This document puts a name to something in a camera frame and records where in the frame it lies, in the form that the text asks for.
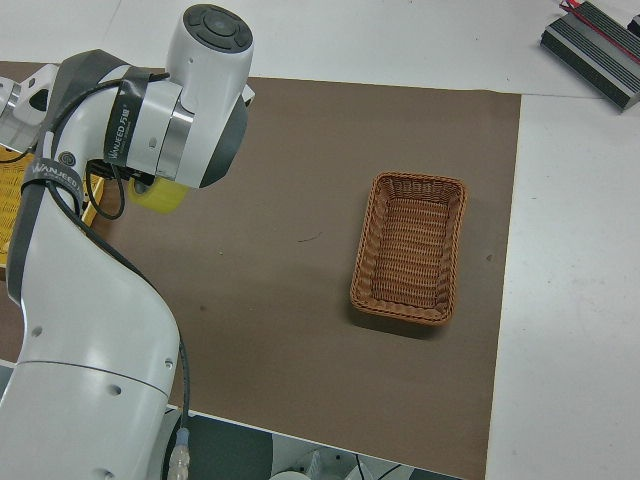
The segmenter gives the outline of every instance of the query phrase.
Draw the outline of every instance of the button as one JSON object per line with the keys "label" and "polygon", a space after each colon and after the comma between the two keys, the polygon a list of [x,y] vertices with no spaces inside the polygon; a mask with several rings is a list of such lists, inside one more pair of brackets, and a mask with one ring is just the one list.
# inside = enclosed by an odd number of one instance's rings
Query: button
{"label": "button", "polygon": [[240,31],[236,34],[234,40],[239,47],[244,47],[251,41],[251,30],[244,25],[240,26]]}
{"label": "button", "polygon": [[220,37],[215,33],[211,33],[209,30],[198,30],[196,35],[198,38],[204,40],[209,45],[213,45],[214,47],[222,48],[224,50],[231,50],[231,47],[233,47],[229,38]]}
{"label": "button", "polygon": [[205,26],[213,33],[230,37],[236,33],[236,22],[229,15],[223,12],[212,10],[204,16]]}
{"label": "button", "polygon": [[202,23],[202,11],[195,11],[189,14],[189,18],[187,22],[190,26],[195,27],[196,25],[200,25]]}

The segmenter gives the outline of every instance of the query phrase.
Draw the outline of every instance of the red cable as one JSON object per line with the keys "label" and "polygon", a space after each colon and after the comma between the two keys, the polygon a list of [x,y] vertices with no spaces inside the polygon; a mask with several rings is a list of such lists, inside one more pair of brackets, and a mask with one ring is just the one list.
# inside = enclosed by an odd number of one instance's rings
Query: red cable
{"label": "red cable", "polygon": [[[570,3],[571,5],[573,5],[574,3],[577,3],[575,0],[567,0],[567,2]],[[590,27],[592,30],[594,30],[596,33],[598,33],[600,36],[604,37],[614,47],[616,47],[618,50],[622,51],[624,54],[627,55],[627,57],[629,57],[631,60],[636,62],[638,65],[640,65],[640,58],[638,58],[631,50],[627,49],[624,45],[621,45],[615,39],[611,38],[605,32],[600,30],[600,28],[598,28],[596,25],[591,23],[591,21],[587,17],[585,17],[582,13],[578,12],[577,10],[575,10],[575,8],[573,6],[567,7],[566,5],[560,4],[560,8],[563,9],[565,12],[569,12],[569,13],[572,13],[573,15],[575,15],[578,18],[578,20],[580,20],[582,23],[584,23],[585,25]]]}

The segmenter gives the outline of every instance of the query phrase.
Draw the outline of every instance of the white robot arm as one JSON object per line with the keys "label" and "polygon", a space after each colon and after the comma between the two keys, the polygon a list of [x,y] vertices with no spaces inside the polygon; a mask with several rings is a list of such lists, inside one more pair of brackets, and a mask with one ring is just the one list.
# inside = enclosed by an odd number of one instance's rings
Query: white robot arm
{"label": "white robot arm", "polygon": [[1,480],[153,470],[179,333],[135,267],[80,228],[81,179],[93,159],[139,191],[220,179],[245,131],[252,53],[238,16],[196,5],[174,32],[169,78],[99,50],[21,84],[0,78],[0,143],[35,151],[7,264],[25,336],[0,403]]}

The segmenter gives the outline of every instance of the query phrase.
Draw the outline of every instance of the yellow basket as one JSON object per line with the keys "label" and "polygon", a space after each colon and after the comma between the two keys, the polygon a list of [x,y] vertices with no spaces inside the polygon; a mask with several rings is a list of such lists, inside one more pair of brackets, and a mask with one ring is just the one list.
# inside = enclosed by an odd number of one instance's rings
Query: yellow basket
{"label": "yellow basket", "polygon": [[[17,155],[16,152],[0,147],[0,161],[9,160]],[[16,163],[0,163],[0,268],[7,264],[7,252],[13,225],[16,221],[18,208],[20,207],[20,186],[24,169],[33,159],[33,155],[27,155]],[[104,179],[97,176],[91,177],[91,189],[96,201],[100,201],[104,191]],[[91,204],[82,215],[82,220],[87,225],[91,225],[96,211]]]}

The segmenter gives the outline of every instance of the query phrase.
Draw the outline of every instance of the brown wicker basket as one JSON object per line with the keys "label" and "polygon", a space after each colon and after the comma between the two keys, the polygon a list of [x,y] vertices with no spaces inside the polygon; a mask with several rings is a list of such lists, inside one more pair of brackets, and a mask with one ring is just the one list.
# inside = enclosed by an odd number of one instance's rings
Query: brown wicker basket
{"label": "brown wicker basket", "polygon": [[450,320],[466,200],[464,185],[453,178],[378,175],[351,282],[353,305],[426,325]]}

